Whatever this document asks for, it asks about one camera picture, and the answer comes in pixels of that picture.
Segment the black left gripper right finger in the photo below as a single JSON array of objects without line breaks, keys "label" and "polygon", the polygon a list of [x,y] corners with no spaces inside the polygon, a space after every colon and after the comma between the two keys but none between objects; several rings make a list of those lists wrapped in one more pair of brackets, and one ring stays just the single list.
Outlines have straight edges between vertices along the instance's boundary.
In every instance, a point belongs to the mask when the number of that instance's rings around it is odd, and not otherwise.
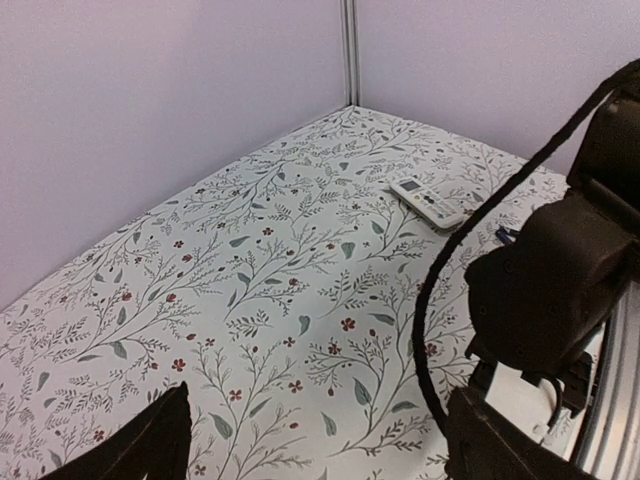
[{"label": "black left gripper right finger", "polygon": [[469,387],[448,402],[448,477],[456,480],[590,479],[592,476],[544,449]]}]

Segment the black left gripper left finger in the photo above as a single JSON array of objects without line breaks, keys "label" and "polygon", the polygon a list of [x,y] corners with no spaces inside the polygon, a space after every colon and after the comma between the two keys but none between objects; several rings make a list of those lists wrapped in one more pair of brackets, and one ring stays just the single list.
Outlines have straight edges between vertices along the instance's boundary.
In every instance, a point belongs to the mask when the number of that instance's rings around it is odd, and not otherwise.
[{"label": "black left gripper left finger", "polygon": [[109,439],[43,479],[184,479],[192,440],[188,396],[186,383],[168,389]]}]

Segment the small white remote control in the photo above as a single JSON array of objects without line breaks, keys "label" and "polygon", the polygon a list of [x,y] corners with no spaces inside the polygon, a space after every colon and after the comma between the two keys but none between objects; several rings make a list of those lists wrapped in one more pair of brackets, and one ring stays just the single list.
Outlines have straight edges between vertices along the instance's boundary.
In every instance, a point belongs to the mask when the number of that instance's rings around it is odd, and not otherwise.
[{"label": "small white remote control", "polygon": [[405,177],[393,180],[389,183],[389,188],[436,230],[450,231],[464,221],[464,215],[458,207],[443,199],[417,178]]}]

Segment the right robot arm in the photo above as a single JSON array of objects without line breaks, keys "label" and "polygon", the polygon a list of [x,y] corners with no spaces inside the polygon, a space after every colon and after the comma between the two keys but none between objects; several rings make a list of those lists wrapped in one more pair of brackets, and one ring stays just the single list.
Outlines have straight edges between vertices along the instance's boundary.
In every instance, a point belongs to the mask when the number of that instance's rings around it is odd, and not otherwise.
[{"label": "right robot arm", "polygon": [[604,80],[567,123],[481,207],[486,215],[581,124],[587,132],[556,202],[536,209],[516,238],[466,270],[475,331],[468,353],[530,381],[564,387],[581,412],[585,347],[639,273],[639,65]]}]

